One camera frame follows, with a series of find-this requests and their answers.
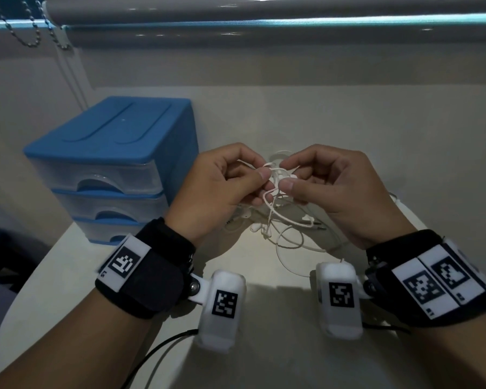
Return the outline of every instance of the black cable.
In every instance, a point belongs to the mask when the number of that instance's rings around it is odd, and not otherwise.
[[[386,326],[386,325],[371,325],[371,324],[367,324],[365,322],[362,322],[362,326],[363,326],[364,329],[393,330],[393,331],[400,331],[400,332],[406,333],[406,334],[412,334],[410,332],[410,330],[408,330],[406,328],[402,328],[400,326],[394,326],[394,325],[389,325],[389,326]]]
[[[165,341],[162,341],[159,345],[157,345],[155,348],[153,348],[145,357],[140,361],[138,365],[133,369],[133,371],[128,375],[128,378],[126,378],[126,381],[124,381],[123,385],[121,386],[121,389],[126,389],[128,385],[130,385],[131,380],[137,375],[137,372],[140,370],[140,368],[143,366],[144,363],[148,361],[148,359],[153,356],[153,354],[158,351],[160,348],[165,346],[166,344],[169,344],[172,341],[178,340],[179,338],[182,337],[189,337],[189,336],[195,336],[198,334],[198,329],[191,329],[188,331],[185,331],[183,333],[178,333],[174,335],[173,337],[168,338]]]

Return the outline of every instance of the person's right hand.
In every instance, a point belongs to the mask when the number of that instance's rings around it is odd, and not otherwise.
[[[299,167],[279,182],[298,201],[323,208],[359,248],[369,248],[415,232],[397,208],[378,174],[360,151],[313,145],[283,160],[281,168]]]

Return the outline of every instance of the table surface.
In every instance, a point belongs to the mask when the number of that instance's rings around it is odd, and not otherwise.
[[[398,202],[419,229],[424,224]],[[34,344],[93,288],[95,270],[112,247],[90,243],[74,223],[54,245],[16,297],[0,327],[0,371]],[[310,273],[329,254],[291,250],[284,260]],[[365,268],[363,251],[348,245],[339,253]],[[157,352],[139,371],[132,388],[407,388],[430,387],[420,366],[392,332],[366,331],[362,339],[324,336],[318,325],[310,278],[287,271],[275,246],[246,229],[213,234],[194,258],[195,273],[217,269],[242,274],[247,297],[236,345],[228,355],[202,350],[188,338]],[[182,305],[164,321],[153,346],[198,326],[201,306]]]

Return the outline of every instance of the blue drawer organizer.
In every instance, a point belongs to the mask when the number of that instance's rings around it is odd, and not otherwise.
[[[165,214],[198,155],[191,101],[108,97],[24,153],[86,237],[116,245]]]

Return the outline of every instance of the white wall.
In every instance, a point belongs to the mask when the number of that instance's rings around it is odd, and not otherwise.
[[[69,219],[20,150],[109,95],[192,99],[201,150],[237,140],[264,156],[315,142],[363,150],[486,271],[486,45],[62,55],[0,33],[0,204],[44,241]]]

